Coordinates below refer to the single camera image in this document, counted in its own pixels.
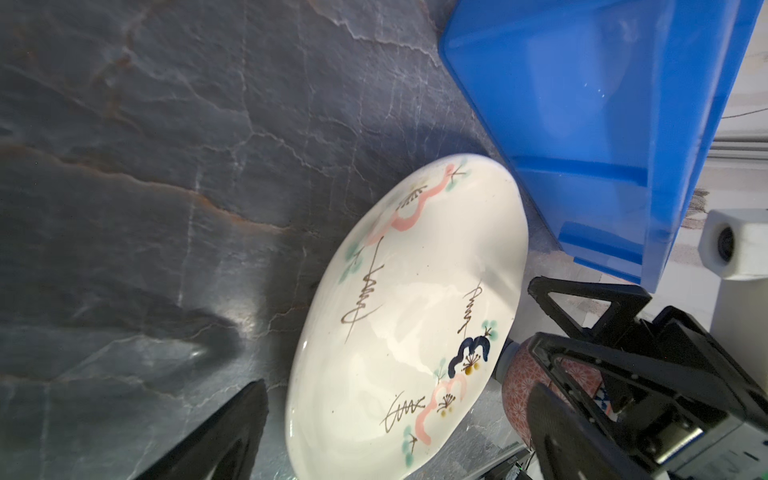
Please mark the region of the red patterned bottom bowl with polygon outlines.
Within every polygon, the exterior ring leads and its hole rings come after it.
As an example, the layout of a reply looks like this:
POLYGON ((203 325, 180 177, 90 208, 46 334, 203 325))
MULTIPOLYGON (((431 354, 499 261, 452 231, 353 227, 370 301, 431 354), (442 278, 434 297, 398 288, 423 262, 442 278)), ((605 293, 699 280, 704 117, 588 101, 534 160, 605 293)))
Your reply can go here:
MULTIPOLYGON (((542 384, 552 390, 567 405, 569 402, 533 358, 529 351, 530 343, 531 338, 521 344, 510 344, 506 348, 500 360, 507 361, 507 369, 499 378, 499 382, 501 383, 502 405, 505 415, 521 440, 529 449, 532 449, 532 435, 527 420, 527 405, 532 389, 536 385, 542 384)), ((613 411, 601 373, 590 366, 575 361, 562 360, 560 364, 592 397, 602 411, 611 420, 616 420, 617 414, 613 411)))

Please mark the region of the blue plastic bin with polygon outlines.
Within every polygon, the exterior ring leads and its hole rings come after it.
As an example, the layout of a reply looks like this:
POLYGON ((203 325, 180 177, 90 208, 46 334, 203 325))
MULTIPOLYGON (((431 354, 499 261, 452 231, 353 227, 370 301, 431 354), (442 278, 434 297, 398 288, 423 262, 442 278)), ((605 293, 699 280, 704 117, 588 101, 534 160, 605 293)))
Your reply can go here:
POLYGON ((561 248, 654 291, 761 8, 460 1, 439 54, 561 248))

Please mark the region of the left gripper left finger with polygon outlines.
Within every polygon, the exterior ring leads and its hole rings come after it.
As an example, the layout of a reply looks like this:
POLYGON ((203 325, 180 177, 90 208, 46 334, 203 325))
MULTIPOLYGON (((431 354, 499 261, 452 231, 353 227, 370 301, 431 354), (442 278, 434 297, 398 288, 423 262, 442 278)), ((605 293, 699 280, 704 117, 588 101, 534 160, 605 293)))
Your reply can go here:
POLYGON ((264 380, 248 383, 140 479, 249 479, 269 413, 264 380))

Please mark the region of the cream plum blossom plate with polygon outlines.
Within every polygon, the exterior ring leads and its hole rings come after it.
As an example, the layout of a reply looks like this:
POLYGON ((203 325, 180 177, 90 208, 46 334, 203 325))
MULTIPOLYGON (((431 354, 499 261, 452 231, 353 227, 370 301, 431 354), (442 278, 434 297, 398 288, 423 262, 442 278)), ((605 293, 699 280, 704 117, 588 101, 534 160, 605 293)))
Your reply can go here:
POLYGON ((285 436, 300 479, 403 479, 443 447, 501 356, 528 222, 495 160, 411 173, 355 225, 317 287, 293 361, 285 436))

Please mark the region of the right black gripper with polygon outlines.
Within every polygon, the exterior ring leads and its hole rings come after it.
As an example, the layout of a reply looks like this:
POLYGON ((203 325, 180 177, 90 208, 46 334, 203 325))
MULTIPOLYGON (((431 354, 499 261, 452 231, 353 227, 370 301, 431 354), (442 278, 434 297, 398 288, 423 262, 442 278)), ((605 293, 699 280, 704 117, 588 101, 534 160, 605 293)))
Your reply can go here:
POLYGON ((633 461, 673 479, 766 478, 767 395, 692 316, 668 306, 655 319, 636 322, 652 299, 638 285, 539 276, 527 291, 570 337, 536 334, 529 344, 533 358, 576 412, 602 432, 619 432, 617 442, 633 461), (603 301, 608 308, 585 328, 552 294, 603 301), (562 360, 612 379, 616 423, 562 360))

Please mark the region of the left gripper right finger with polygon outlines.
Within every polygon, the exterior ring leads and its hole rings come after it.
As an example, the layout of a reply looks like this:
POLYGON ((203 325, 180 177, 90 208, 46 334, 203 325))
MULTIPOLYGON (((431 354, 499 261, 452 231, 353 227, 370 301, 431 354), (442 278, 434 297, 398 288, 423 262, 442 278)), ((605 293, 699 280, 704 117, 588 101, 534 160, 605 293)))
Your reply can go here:
POLYGON ((542 384, 530 392, 527 420, 545 479, 649 479, 643 468, 542 384))

